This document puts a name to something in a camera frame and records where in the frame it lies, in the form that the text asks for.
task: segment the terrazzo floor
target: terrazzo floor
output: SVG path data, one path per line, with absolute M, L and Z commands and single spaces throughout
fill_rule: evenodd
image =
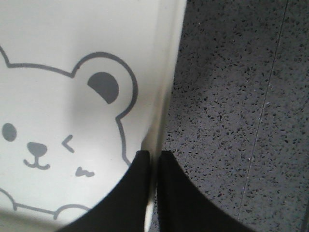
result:
M 308 231 L 309 1 L 188 1 L 164 149 L 257 232 Z

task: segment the bear nose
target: bear nose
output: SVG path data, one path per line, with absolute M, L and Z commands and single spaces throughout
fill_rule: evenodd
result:
M 44 144 L 39 144 L 35 142 L 30 142 L 27 144 L 28 150 L 35 157 L 41 157 L 47 152 L 47 146 Z

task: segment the bear ear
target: bear ear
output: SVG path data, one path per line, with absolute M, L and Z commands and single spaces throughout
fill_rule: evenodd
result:
M 112 105 L 109 108 L 112 112 L 118 113 L 129 112 L 136 102 L 138 85 L 135 75 L 122 59 L 112 54 L 97 52 L 84 57 L 77 63 L 71 77 L 78 89 L 75 92 L 79 102 L 91 102 L 96 95 Z
M 113 103 L 119 95 L 117 80 L 107 72 L 97 72 L 93 74 L 89 78 L 87 84 L 97 92 L 107 104 Z

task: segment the gray floor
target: gray floor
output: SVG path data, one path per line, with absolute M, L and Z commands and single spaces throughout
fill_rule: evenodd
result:
M 308 120 L 308 1 L 188 1 L 165 149 L 205 196 L 257 232 L 307 231 Z

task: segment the bear cartoon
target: bear cartoon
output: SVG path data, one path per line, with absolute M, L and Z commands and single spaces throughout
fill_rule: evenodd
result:
M 70 71 L 0 53 L 0 212 L 70 223 L 128 169 L 121 119 L 137 99 L 135 75 L 104 52 Z

